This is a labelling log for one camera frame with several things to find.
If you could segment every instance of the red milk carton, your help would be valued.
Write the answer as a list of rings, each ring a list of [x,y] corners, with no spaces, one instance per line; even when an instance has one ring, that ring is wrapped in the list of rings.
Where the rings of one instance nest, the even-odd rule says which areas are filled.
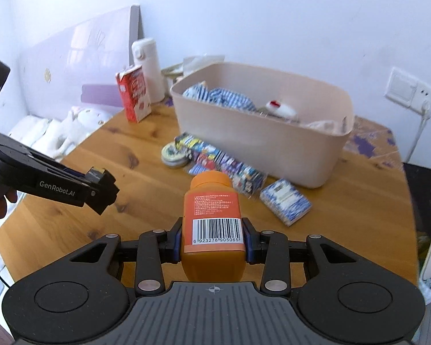
[[[142,65],[132,65],[116,74],[118,89],[129,122],[140,122],[152,112]]]

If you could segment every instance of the orange bottle cap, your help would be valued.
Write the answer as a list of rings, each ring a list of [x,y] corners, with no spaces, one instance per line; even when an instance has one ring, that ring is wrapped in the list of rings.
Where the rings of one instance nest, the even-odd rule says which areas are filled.
[[[193,189],[201,184],[207,184],[207,183],[219,183],[226,185],[227,187],[232,187],[232,181],[228,177],[227,174],[224,174],[220,171],[205,171],[198,175],[196,175],[192,182],[190,183],[190,189]]]

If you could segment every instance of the blue and white box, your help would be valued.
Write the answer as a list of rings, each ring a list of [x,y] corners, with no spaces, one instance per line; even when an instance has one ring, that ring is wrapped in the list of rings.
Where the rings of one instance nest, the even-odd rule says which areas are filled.
[[[288,227],[311,209],[311,202],[286,179],[264,188],[260,199]]]

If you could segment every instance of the white power cord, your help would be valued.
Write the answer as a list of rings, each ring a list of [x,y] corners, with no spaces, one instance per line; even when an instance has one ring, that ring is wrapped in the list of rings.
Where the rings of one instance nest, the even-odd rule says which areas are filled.
[[[407,154],[407,157],[405,159],[406,163],[408,163],[410,161],[410,158],[412,158],[412,154],[415,151],[415,148],[418,144],[418,140],[420,139],[420,136],[422,135],[422,132],[425,129],[426,122],[428,122],[428,119],[431,118],[430,111],[431,111],[431,105],[429,104],[428,100],[425,100],[422,104],[422,121],[420,122],[420,125],[418,127],[418,131],[415,136],[412,147],[410,148],[409,153]]]

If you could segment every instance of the white wall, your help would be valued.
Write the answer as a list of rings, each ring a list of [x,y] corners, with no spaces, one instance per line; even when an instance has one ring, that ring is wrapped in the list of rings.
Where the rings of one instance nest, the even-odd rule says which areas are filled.
[[[431,84],[431,0],[12,0],[24,47],[133,3],[163,67],[222,53],[325,80],[352,96],[358,115],[392,128],[407,153],[420,117],[383,95],[392,66]],[[431,120],[412,162],[431,167]]]
[[[22,117],[27,115],[17,72],[16,60],[20,48],[10,0],[0,0],[0,61],[11,69],[8,80],[0,92],[0,132],[2,133],[8,133]]]

